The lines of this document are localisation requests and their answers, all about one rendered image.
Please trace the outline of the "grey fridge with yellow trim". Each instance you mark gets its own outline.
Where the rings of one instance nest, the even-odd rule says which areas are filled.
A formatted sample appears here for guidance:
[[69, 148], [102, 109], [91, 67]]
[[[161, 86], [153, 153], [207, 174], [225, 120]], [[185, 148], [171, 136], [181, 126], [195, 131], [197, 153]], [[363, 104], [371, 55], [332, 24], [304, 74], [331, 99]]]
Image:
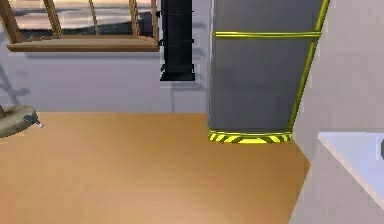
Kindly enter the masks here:
[[211, 0], [208, 139], [288, 142], [330, 0]]

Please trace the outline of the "wooden framed window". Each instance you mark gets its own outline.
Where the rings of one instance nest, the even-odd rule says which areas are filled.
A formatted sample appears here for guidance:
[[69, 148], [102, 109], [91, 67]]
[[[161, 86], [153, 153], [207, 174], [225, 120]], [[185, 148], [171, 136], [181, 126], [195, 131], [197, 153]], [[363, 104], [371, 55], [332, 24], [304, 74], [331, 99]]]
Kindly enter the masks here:
[[157, 52], [158, 0], [0, 0], [12, 52]]

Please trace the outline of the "white counter cabinet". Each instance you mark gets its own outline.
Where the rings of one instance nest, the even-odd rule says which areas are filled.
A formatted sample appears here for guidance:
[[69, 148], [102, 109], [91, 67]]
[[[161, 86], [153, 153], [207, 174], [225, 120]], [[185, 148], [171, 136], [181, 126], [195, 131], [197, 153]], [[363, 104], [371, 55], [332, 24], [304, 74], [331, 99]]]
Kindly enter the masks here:
[[288, 224], [384, 224], [384, 133], [321, 132]]

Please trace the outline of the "olive round lamp base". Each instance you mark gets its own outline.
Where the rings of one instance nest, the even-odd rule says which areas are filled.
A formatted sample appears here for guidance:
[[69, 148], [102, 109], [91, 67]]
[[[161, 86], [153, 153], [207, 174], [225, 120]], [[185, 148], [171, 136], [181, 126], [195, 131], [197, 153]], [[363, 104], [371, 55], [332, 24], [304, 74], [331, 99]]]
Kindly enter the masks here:
[[34, 124], [40, 128], [44, 127], [33, 107], [25, 105], [0, 105], [0, 138], [20, 133]]

